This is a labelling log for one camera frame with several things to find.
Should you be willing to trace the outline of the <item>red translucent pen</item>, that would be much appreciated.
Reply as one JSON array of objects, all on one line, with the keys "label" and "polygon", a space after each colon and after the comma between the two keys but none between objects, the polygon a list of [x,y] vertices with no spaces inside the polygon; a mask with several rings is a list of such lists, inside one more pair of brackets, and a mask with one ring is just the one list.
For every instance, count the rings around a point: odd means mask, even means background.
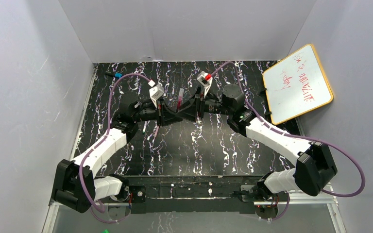
[{"label": "red translucent pen", "polygon": [[180,106],[182,104],[183,96],[184,96],[184,89],[180,88],[179,89],[179,94],[178,94],[177,108],[176,108],[177,112],[179,111]]}]

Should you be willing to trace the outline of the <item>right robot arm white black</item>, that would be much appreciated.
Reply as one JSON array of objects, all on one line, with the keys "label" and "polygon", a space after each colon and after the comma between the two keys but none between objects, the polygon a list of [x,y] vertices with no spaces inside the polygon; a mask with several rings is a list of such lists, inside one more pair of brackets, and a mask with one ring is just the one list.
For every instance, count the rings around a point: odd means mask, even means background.
[{"label": "right robot arm white black", "polygon": [[329,147],[320,142],[289,137],[287,132],[279,133],[275,126],[265,126],[265,122],[246,107],[245,101],[244,93],[236,84],[225,86],[221,98],[205,93],[199,87],[195,96],[179,104],[177,115],[189,121],[196,121],[204,113],[226,115],[234,132],[273,149],[295,166],[264,175],[253,187],[255,197],[267,199],[291,190],[317,196],[338,172]]}]

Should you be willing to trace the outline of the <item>light pink pen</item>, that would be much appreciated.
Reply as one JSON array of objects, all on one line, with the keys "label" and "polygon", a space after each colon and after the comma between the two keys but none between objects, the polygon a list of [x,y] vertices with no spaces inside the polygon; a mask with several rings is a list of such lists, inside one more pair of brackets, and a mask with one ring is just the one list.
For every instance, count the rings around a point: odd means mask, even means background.
[{"label": "light pink pen", "polygon": [[154,138],[157,137],[159,128],[160,128],[160,126],[156,126],[155,131],[154,131]]}]

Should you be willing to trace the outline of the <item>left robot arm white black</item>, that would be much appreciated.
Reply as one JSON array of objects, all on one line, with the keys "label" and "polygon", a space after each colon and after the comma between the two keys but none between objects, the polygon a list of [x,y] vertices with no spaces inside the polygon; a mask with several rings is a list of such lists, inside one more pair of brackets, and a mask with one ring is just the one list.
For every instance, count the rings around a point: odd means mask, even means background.
[{"label": "left robot arm white black", "polygon": [[97,179],[98,171],[132,140],[140,122],[152,120],[156,120],[158,126],[167,126],[181,122],[182,118],[163,100],[157,104],[151,100],[123,104],[113,115],[110,130],[98,141],[73,160],[64,159],[58,163],[51,198],[79,213],[91,206],[103,209],[100,200],[119,195],[128,182],[119,175]]}]

